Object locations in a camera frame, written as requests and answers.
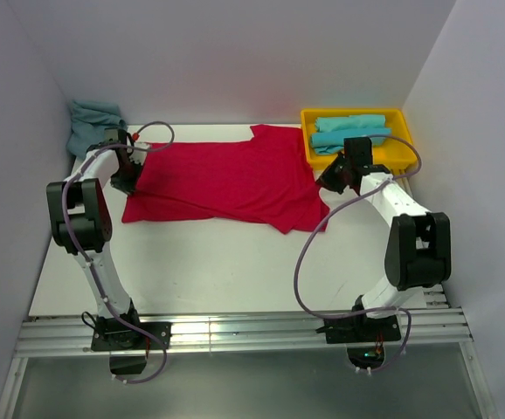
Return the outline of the red t-shirt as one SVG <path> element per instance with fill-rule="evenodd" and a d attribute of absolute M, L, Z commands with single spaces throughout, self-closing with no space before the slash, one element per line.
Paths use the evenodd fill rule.
<path fill-rule="evenodd" d="M 311 232 L 329 213 L 296 127 L 256 125 L 237 142 L 176 143 L 147 155 L 124 223 L 224 218 Z"/>

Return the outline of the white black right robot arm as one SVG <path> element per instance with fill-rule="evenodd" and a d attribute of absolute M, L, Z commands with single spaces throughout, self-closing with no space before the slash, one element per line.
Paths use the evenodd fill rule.
<path fill-rule="evenodd" d="M 448 280 L 452 271 L 451 224 L 443 212 L 432 212 L 417 203 L 394 175 L 373 160 L 372 139 L 346 139 L 343 150 L 317 179 L 324 189 L 341 194 L 356 192 L 354 201 L 370 203 L 389 227 L 384 254 L 384 276 L 361 295 L 351 319 L 352 333 L 370 340 L 382 326 L 381 319 L 399 309 L 416 292 Z"/>

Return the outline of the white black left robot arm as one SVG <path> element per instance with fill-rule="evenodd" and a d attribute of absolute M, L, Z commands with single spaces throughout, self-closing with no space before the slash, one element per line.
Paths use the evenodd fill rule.
<path fill-rule="evenodd" d="M 52 237 L 86 276 L 97 304 L 94 326 L 112 326 L 112 339 L 123 348 L 140 344 L 143 327 L 114 266 L 113 224 L 103 189 L 110 184 L 128 196 L 135 193 L 142 165 L 130 157 L 133 145 L 127 131 L 107 129 L 104 141 L 87 150 L 72 175 L 46 187 Z"/>

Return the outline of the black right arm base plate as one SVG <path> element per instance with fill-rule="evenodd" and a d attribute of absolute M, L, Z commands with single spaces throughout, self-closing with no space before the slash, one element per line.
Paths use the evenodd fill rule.
<path fill-rule="evenodd" d="M 346 319 L 325 319 L 315 330 L 325 336 L 327 344 L 400 341 L 402 336 L 395 316 L 372 319 L 359 315 Z"/>

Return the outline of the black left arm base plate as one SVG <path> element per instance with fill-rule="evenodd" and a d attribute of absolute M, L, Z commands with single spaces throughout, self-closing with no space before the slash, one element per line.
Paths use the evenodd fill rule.
<path fill-rule="evenodd" d="M 169 347 L 171 337 L 169 322 L 144 322 L 139 327 L 155 336 L 158 342 L 126 327 L 113 319 L 98 325 L 92 338 L 93 352 L 111 352 L 128 350 L 161 350 Z"/>

